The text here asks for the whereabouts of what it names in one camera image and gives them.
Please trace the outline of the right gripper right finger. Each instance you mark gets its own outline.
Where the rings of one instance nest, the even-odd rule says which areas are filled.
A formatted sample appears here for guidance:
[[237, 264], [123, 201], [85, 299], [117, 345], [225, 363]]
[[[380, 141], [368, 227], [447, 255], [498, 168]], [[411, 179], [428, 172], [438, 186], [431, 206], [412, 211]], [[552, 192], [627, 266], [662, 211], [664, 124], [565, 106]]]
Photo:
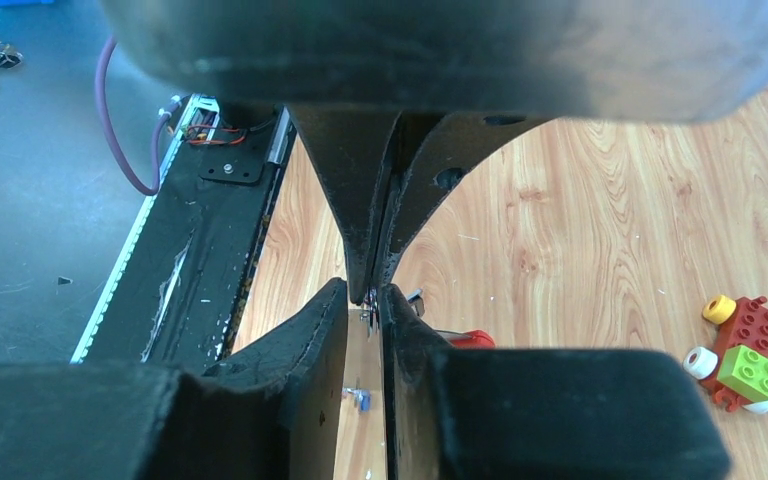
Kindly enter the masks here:
[[[381, 328], [405, 308], [378, 294]], [[640, 349], [437, 349], [385, 393], [392, 479], [723, 479], [731, 458], [670, 355]]]

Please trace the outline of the metal key holder red handle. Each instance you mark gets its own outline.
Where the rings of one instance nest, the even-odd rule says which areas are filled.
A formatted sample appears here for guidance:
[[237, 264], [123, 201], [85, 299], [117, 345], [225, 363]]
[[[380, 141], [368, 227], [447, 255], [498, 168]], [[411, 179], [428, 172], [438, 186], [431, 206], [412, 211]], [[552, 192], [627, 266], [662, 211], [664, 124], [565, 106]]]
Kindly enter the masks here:
[[381, 329], [378, 312], [365, 305], [349, 311], [348, 344], [342, 395], [360, 413], [385, 401], [384, 389], [392, 374], [410, 382], [423, 374], [428, 356], [437, 349], [492, 349], [496, 342], [484, 330], [436, 329], [424, 321], [420, 289], [405, 297], [405, 308]]

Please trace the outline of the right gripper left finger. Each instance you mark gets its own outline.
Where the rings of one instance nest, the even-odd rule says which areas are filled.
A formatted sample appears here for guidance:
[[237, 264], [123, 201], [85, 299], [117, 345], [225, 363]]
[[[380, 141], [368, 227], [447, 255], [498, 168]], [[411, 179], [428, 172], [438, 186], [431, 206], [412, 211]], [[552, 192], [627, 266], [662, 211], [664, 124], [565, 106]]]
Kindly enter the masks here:
[[346, 283], [197, 374], [133, 362], [0, 365], [0, 479], [329, 479]]

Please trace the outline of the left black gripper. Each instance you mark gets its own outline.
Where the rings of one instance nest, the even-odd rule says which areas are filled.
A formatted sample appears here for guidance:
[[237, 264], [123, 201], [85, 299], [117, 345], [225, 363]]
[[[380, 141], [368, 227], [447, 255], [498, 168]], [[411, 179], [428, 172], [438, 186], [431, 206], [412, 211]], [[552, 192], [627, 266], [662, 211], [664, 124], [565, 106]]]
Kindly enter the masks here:
[[[101, 8], [119, 45], [157, 79], [244, 103], [299, 103], [289, 112], [342, 237], [354, 304], [392, 281], [467, 174], [548, 117], [708, 121], [768, 86], [768, 1]], [[400, 114], [301, 104], [486, 112], [410, 117], [386, 196]]]

